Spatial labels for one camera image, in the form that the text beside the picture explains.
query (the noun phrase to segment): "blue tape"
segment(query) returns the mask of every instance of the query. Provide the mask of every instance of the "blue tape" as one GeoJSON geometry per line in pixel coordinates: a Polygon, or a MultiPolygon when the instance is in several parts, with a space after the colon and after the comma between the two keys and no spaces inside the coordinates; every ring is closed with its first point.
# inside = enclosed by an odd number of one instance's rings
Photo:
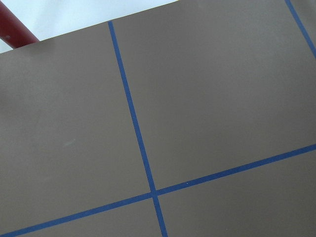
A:
{"type": "Polygon", "coordinates": [[[282,159],[287,159],[287,158],[290,158],[290,157],[294,157],[294,156],[301,155],[301,154],[304,154],[304,153],[307,153],[307,152],[311,152],[311,151],[315,151],[315,150],[316,150],[316,144],[308,146],[308,147],[303,147],[303,148],[300,148],[300,149],[297,149],[297,150],[294,150],[294,151],[291,151],[291,152],[287,152],[287,153],[284,153],[284,154],[281,154],[281,155],[277,155],[277,156],[274,156],[274,157],[258,160],[258,161],[255,161],[253,163],[244,164],[242,166],[238,166],[238,167],[235,167],[235,168],[232,168],[232,169],[227,169],[227,170],[215,173],[215,174],[211,174],[211,175],[207,175],[207,176],[204,176],[204,177],[201,177],[201,178],[197,178],[197,179],[194,179],[194,180],[183,182],[181,184],[176,184],[176,185],[173,185],[173,186],[170,186],[170,187],[167,187],[167,188],[159,189],[159,190],[157,190],[157,194],[158,195],[163,195],[163,194],[174,192],[174,191],[177,191],[177,190],[180,190],[180,189],[185,189],[185,188],[188,188],[188,187],[191,187],[191,186],[194,186],[194,185],[202,184],[202,183],[214,180],[214,179],[219,179],[219,178],[222,178],[222,177],[225,177],[225,176],[228,176],[228,175],[232,175],[232,174],[236,174],[236,173],[239,173],[239,172],[242,172],[242,171],[245,171],[245,170],[257,168],[257,167],[265,165],[265,164],[273,163],[273,162],[276,162],[276,161],[279,161],[279,160],[282,160],[282,159]]]}
{"type": "Polygon", "coordinates": [[[116,55],[117,61],[118,61],[118,68],[119,68],[119,72],[120,72],[120,75],[121,75],[121,78],[122,78],[122,82],[123,82],[123,86],[124,86],[124,90],[125,90],[125,94],[126,94],[126,98],[127,98],[127,103],[128,103],[128,107],[129,107],[129,111],[130,111],[130,115],[132,117],[132,122],[133,122],[133,125],[134,125],[136,137],[137,137],[138,146],[139,146],[140,153],[141,153],[141,156],[142,156],[142,159],[143,159],[143,164],[144,164],[144,167],[145,167],[145,172],[146,172],[146,175],[147,175],[147,180],[148,180],[148,183],[149,183],[150,191],[151,191],[151,193],[153,195],[153,202],[154,202],[156,215],[157,215],[159,226],[160,226],[160,231],[161,231],[161,234],[162,234],[163,237],[168,237],[167,230],[166,230],[165,223],[164,223],[163,216],[162,216],[162,211],[161,211],[159,200],[158,200],[157,193],[156,193],[156,187],[155,187],[152,171],[151,171],[150,166],[149,166],[149,161],[148,161],[148,158],[147,158],[145,145],[144,145],[142,134],[141,134],[141,131],[140,131],[140,127],[139,127],[139,124],[138,124],[138,120],[137,120],[137,116],[136,116],[136,112],[135,112],[132,96],[131,96],[131,93],[130,93],[130,90],[129,90],[129,86],[128,86],[127,77],[126,77],[126,74],[125,74],[123,61],[122,61],[122,58],[121,58],[121,55],[120,55],[119,44],[118,44],[117,37],[116,37],[116,34],[115,34],[114,25],[113,25],[112,21],[109,21],[108,25],[109,25],[109,29],[110,29],[110,33],[111,33],[111,37],[112,37],[112,42],[113,42],[115,55],[116,55]]]}
{"type": "Polygon", "coordinates": [[[291,0],[285,0],[285,3],[288,6],[288,8],[290,9],[290,12],[292,13],[293,18],[296,21],[296,24],[300,28],[300,30],[301,30],[301,32],[302,32],[302,34],[303,34],[308,46],[310,47],[314,57],[316,58],[316,48],[315,48],[315,46],[314,46],[309,34],[307,33],[307,31],[306,31],[306,29],[305,29],[300,17],[298,16],[297,12],[295,11],[291,0]]]}
{"type": "Polygon", "coordinates": [[[128,199],[124,199],[122,201],[117,201],[117,202],[113,202],[104,206],[100,206],[97,208],[93,208],[87,211],[83,211],[83,212],[79,212],[70,216],[65,216],[56,220],[52,220],[52,221],[47,221],[38,225],[34,225],[34,226],[30,226],[27,228],[23,228],[17,231],[13,231],[13,232],[9,232],[3,235],[0,235],[0,237],[14,237],[14,236],[20,236],[20,235],[24,235],[30,232],[34,232],[34,231],[38,231],[41,229],[45,229],[48,227],[52,227],[52,226],[56,226],[56,225],[60,225],[69,221],[73,221],[73,220],[77,220],[86,216],[91,216],[100,212],[104,212],[104,211],[108,211],[114,208],[118,208],[121,206],[125,206],[125,205],[129,205],[138,201],[143,201],[146,199],[149,199],[152,197],[151,193],[147,193],[147,194],[142,194],[142,195],[138,195],[135,197],[131,197],[128,199]]]}

